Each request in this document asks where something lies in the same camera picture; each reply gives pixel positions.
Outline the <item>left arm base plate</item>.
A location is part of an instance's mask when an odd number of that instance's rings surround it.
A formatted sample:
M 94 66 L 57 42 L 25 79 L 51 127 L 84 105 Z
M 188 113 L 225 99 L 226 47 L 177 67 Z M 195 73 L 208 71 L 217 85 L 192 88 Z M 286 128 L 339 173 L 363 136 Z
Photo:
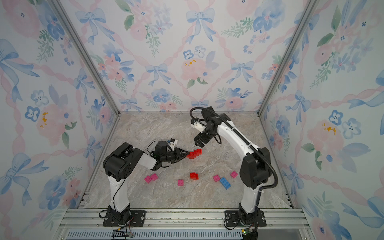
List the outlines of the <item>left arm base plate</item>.
M 106 216 L 104 218 L 103 226 L 104 227 L 143 227 L 146 211 L 138 210 L 138 211 L 124 211 L 122 213 L 118 213 L 113 209 L 108 209 Z

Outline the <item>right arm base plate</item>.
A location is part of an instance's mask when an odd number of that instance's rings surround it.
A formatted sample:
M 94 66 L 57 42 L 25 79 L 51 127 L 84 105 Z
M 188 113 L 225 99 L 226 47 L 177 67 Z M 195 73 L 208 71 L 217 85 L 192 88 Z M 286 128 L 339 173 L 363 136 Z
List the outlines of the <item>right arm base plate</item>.
M 224 223 L 226 227 L 250 227 L 251 225 L 256 227 L 266 227 L 266 217 L 264 212 L 260 209 L 255 210 L 251 214 L 247 214 L 243 211 L 224 211 L 225 218 Z

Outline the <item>red 2x4 lego brick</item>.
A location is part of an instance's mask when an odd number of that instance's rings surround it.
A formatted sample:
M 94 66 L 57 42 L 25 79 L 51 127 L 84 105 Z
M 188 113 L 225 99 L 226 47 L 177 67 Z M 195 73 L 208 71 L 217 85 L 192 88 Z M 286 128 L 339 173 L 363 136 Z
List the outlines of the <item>red 2x4 lego brick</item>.
M 193 152 L 189 152 L 189 154 L 187 155 L 187 158 L 188 159 L 194 159 L 194 158 L 196 158 L 198 156 L 199 156 L 199 152 L 193 151 Z

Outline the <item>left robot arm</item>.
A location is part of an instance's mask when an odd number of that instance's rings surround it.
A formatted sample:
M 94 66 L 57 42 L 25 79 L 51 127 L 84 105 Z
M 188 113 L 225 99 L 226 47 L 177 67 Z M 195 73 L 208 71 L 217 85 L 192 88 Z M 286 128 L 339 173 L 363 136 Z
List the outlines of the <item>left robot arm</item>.
M 131 203 L 128 199 L 128 178 L 136 166 L 155 172 L 163 163 L 175 164 L 190 155 L 190 152 L 172 147 L 167 141 L 155 143 L 155 149 L 149 153 L 123 143 L 105 158 L 103 168 L 110 183 L 111 201 L 106 215 L 101 217 L 104 227 L 123 227 L 131 220 L 140 220 L 131 213 Z

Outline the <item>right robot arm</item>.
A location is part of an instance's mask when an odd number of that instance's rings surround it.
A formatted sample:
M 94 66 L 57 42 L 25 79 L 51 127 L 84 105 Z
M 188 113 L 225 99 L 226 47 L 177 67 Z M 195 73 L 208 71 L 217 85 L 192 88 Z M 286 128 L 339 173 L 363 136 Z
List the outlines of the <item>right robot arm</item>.
M 264 189 L 278 183 L 267 148 L 260 148 L 246 138 L 226 114 L 218 114 L 212 107 L 194 107 L 190 110 L 191 126 L 199 131 L 195 145 L 203 148 L 211 139 L 218 144 L 226 140 L 242 161 L 239 175 L 245 186 L 239 203 L 239 222 L 245 226 L 257 225 L 260 199 Z

